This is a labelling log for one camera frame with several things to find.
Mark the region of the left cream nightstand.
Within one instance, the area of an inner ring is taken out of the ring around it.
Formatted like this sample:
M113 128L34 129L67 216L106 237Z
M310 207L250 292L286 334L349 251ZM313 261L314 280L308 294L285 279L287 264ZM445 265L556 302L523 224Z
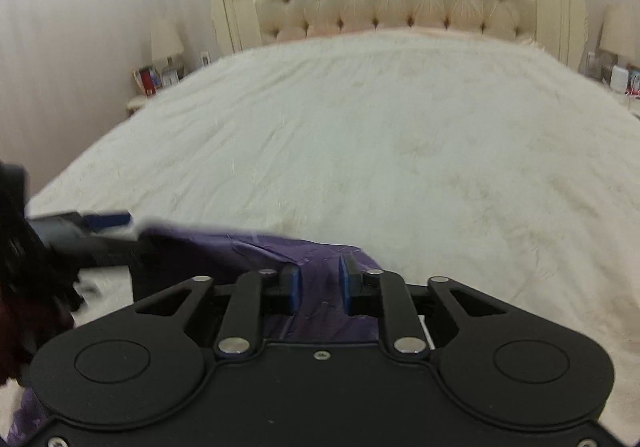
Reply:
M127 116L131 117L138 110L142 109L149 101L149 97L145 95L139 95L134 97L126 105Z

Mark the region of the cream nightstand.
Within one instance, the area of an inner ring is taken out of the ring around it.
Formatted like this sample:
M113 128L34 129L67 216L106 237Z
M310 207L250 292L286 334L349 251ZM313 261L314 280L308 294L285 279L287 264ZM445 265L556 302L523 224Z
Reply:
M616 99L616 102L626 109L631 115L640 119L640 97L613 92L612 95Z
M139 95L134 97L126 105L127 116L131 117L138 110L142 109L149 101L149 97L145 95Z

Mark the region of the left bedside lamp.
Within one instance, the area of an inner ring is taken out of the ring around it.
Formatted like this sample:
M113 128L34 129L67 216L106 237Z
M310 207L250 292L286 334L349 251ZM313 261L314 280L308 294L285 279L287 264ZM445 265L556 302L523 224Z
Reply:
M166 18L155 18L151 22L151 60L162 70L180 69L183 66L184 45L176 25Z

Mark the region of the right cream nightstand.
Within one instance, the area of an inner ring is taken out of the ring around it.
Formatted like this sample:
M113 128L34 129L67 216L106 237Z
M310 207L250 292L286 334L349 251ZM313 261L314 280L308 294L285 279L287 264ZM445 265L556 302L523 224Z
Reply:
M612 95L616 99L616 102L626 109L631 115L640 119L640 97L613 92Z

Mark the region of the cream bedspread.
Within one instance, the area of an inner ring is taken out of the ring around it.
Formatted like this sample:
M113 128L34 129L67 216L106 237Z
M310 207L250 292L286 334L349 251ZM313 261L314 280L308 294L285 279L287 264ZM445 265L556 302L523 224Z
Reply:
M639 120L538 48L384 30L218 60L26 194L27 219L67 212L348 245L404 278L430 350L378 342L349 446L638 444ZM21 401L50 342L134 303L125 266L75 288Z

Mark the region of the red item on nightstand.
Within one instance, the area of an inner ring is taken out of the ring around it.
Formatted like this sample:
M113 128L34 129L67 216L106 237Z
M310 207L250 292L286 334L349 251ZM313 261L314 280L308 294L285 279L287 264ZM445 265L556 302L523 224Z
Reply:
M146 96L156 94L155 71L152 67L145 67L139 70L140 82Z

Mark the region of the white cylinder humidifier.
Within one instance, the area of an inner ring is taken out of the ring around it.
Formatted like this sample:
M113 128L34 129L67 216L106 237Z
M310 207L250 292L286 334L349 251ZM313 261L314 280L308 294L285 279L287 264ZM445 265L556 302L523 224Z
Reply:
M621 66L614 65L611 70L610 88L617 93L625 93L628 88L629 71Z

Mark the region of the purple patterned garment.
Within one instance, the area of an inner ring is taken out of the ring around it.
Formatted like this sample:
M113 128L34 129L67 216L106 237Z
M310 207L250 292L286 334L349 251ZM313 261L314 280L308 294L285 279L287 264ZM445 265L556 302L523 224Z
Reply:
M151 230L134 239L134 303L42 349L12 446L349 446L380 358L378 325L344 310L348 245ZM300 304L265 322L262 349L220 357L230 292L248 271L294 265Z

